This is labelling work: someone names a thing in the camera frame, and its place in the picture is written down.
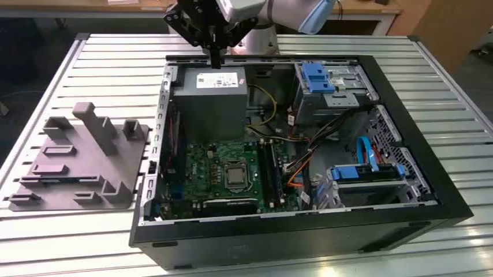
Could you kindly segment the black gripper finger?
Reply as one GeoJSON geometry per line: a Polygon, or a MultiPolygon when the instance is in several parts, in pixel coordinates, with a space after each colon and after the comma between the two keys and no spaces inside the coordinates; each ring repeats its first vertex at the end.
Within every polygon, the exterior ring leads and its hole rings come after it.
{"type": "Polygon", "coordinates": [[[223,51],[227,47],[233,47],[245,37],[247,33],[253,29],[257,24],[257,18],[248,18],[232,27],[224,22],[215,27],[213,30],[213,68],[219,69],[223,64],[223,51]]]}
{"type": "Polygon", "coordinates": [[[205,11],[205,2],[176,2],[168,6],[163,20],[191,46],[203,49],[213,68],[213,43],[205,11]]]}

